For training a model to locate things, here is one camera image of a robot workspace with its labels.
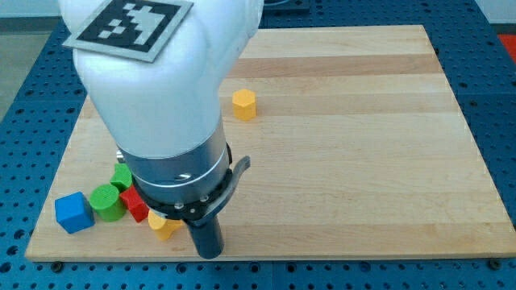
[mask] blue pegboard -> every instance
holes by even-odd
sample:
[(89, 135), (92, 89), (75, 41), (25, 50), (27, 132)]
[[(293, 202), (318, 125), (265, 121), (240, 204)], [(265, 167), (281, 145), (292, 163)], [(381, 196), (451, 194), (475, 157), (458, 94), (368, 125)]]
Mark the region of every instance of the blue pegboard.
[[(513, 221), (515, 67), (473, 0), (312, 0), (260, 27), (423, 24)], [(85, 98), (60, 23), (0, 124), (0, 289), (516, 289), (516, 259), (50, 263), (23, 257)]]

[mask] wooden table surface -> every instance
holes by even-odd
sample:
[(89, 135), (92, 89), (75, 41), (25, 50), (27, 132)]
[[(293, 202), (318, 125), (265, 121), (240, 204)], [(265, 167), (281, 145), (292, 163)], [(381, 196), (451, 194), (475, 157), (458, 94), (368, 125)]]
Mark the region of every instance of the wooden table surface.
[[(257, 92), (258, 117), (231, 95)], [(263, 30), (220, 90), (234, 157), (252, 158), (219, 218), (217, 260), (516, 255), (516, 233), (421, 26)], [(109, 181), (116, 146), (90, 100), (26, 256), (201, 260), (186, 229), (160, 242), (130, 214), (66, 234), (56, 198)]]

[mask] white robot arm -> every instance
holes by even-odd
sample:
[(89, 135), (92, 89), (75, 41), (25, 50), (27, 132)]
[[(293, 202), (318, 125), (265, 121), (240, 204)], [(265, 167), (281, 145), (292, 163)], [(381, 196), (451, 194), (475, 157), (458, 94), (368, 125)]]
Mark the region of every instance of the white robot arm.
[[(103, 2), (59, 0), (72, 33)], [(223, 247), (216, 217), (192, 221), (225, 204), (213, 206), (210, 195), (231, 179), (218, 87), (256, 33), (264, 0), (191, 2), (153, 63), (82, 49), (73, 61), (140, 196), (162, 216), (185, 219), (199, 254), (213, 258)]]

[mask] toy block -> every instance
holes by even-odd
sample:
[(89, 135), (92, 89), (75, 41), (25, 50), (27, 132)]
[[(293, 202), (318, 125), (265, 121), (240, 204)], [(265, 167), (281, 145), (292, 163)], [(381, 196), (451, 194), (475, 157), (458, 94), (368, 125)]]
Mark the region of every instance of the toy block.
[(147, 218), (148, 207), (142, 198), (139, 197), (134, 186), (120, 194), (120, 198), (136, 222), (141, 222)]
[(233, 114), (242, 121), (256, 117), (256, 93), (241, 89), (233, 93)]
[(56, 220), (69, 234), (95, 224), (94, 213), (82, 193), (70, 194), (54, 201)]
[(89, 204), (104, 222), (118, 221), (126, 213), (119, 189), (112, 184), (97, 187), (89, 197)]
[(132, 174), (127, 164), (115, 164), (114, 175), (111, 177), (110, 183), (119, 189), (119, 193), (123, 193), (132, 185)]
[(154, 234), (160, 241), (166, 241), (173, 232), (183, 226), (182, 221), (169, 220), (157, 215), (154, 211), (148, 212), (148, 225), (154, 230)]

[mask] yellow hexagonal block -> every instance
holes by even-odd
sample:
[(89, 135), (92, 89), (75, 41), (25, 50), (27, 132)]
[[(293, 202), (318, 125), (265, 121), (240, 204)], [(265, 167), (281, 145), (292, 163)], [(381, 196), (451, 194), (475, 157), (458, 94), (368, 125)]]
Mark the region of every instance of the yellow hexagonal block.
[(256, 93), (250, 89), (234, 92), (233, 114), (242, 121), (249, 121), (256, 117)]
[(154, 234), (160, 241), (166, 241), (170, 238), (173, 232), (179, 230), (183, 226), (182, 221), (174, 221), (162, 218), (152, 210), (148, 211), (148, 224)]

